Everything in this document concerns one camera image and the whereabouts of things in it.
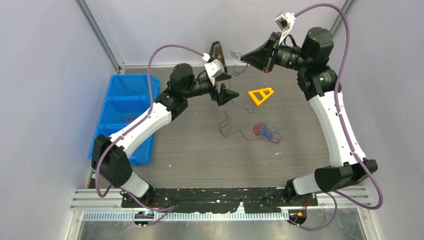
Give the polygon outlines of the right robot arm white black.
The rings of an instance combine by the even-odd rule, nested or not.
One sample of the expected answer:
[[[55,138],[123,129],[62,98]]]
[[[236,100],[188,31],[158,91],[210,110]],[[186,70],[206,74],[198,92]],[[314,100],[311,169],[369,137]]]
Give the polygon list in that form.
[[[302,46],[280,43],[282,33],[273,32],[258,48],[245,53],[241,61],[269,73],[274,66],[297,72],[297,84],[313,108],[329,152],[329,166],[286,182],[283,196],[299,205],[316,192],[333,192],[362,183],[377,171],[378,164],[368,159],[359,147],[343,105],[342,87],[336,85],[337,73],[328,66],[334,47],[332,34],[322,27],[311,28]]]

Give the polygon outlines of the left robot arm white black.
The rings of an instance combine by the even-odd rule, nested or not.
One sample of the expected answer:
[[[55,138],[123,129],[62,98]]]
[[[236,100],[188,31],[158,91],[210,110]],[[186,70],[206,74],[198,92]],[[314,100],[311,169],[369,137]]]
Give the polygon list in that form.
[[[114,188],[134,196],[141,207],[153,202],[153,187],[137,175],[129,158],[147,138],[175,120],[187,107],[188,99],[210,95],[222,106],[239,96],[218,81],[229,80],[229,75],[218,59],[205,63],[206,75],[196,78],[187,63],[177,64],[170,74],[166,89],[152,102],[148,110],[123,129],[105,136],[99,134],[93,142],[91,166],[97,176],[102,176]]]

